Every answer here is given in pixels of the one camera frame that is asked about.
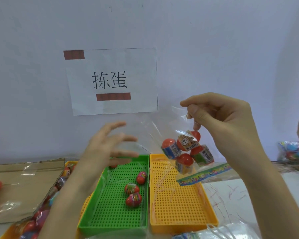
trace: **yellow plastic tray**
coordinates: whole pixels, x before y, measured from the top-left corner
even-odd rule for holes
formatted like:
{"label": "yellow plastic tray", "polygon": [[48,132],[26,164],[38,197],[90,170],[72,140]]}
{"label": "yellow plastic tray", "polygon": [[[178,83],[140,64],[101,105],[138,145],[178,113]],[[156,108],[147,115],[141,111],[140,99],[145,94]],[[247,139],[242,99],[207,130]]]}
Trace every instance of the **yellow plastic tray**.
{"label": "yellow plastic tray", "polygon": [[150,155],[150,223],[152,233],[180,234],[218,225],[201,183],[180,186],[177,170],[164,154]]}
{"label": "yellow plastic tray", "polygon": [[[78,161],[67,161],[65,163],[65,166],[67,166],[69,163],[77,163]],[[81,213],[80,213],[80,219],[79,219],[79,223],[81,221],[82,215],[85,212],[85,209],[88,205],[88,203],[90,202],[90,199],[92,197],[92,194],[90,194],[90,196],[88,198],[86,198],[82,209],[81,209]],[[7,230],[6,232],[0,237],[0,239],[19,239],[19,237],[21,236],[19,233],[19,228],[22,227],[26,222],[24,222],[21,225],[16,225],[16,224],[12,224]],[[76,238],[79,239],[80,238],[80,230],[77,229],[76,230]]]}

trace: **bag of colorful eggs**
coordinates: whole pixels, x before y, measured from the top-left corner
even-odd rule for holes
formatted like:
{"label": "bag of colorful eggs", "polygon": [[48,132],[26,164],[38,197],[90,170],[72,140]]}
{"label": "bag of colorful eggs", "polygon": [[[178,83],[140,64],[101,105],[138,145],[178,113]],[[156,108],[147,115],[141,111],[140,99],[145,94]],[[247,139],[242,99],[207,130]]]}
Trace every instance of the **bag of colorful eggs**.
{"label": "bag of colorful eggs", "polygon": [[194,121],[187,119],[186,109],[165,107],[142,116],[142,124],[178,171],[176,181],[180,185],[192,185],[231,169],[227,162],[215,162],[207,146],[218,152],[211,135],[205,128],[200,129],[203,135],[193,130]]}

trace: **green plastic tray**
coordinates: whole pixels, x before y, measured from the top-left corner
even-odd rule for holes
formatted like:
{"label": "green plastic tray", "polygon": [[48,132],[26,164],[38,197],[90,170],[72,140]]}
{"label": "green plastic tray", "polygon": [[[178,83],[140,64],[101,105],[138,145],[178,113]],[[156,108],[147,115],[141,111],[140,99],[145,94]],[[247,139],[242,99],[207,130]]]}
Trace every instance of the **green plastic tray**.
{"label": "green plastic tray", "polygon": [[[105,169],[91,200],[83,214],[79,229],[85,236],[108,233],[116,230],[118,235],[143,235],[147,228],[148,181],[138,185],[139,172],[149,172],[149,155],[132,158],[130,164],[118,165],[115,169]],[[135,183],[140,188],[142,203],[137,208],[125,205],[128,197],[124,187]]]}

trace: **red rectangle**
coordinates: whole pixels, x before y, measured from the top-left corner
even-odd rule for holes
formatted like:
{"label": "red rectangle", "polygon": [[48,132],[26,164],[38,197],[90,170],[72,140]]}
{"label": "red rectangle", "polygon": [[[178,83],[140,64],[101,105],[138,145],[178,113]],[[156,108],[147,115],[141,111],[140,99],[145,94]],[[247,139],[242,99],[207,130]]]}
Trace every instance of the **red rectangle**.
{"label": "red rectangle", "polygon": [[118,101],[118,100],[130,100],[131,93],[107,93],[107,94],[96,94],[97,101]]}
{"label": "red rectangle", "polygon": [[64,59],[65,60],[83,60],[84,59],[84,51],[83,50],[65,50]]}

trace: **wall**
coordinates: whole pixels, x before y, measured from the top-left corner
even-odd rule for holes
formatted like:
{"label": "wall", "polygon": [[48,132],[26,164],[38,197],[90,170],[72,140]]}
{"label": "wall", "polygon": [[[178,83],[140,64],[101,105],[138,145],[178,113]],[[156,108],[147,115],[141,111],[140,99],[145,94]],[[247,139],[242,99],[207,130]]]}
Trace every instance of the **wall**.
{"label": "wall", "polygon": [[142,47],[157,48],[160,107],[208,91],[247,100],[275,160],[278,140],[297,139],[295,37],[299,0],[0,0],[0,162],[78,154],[106,121],[137,122],[73,116],[63,50]]}

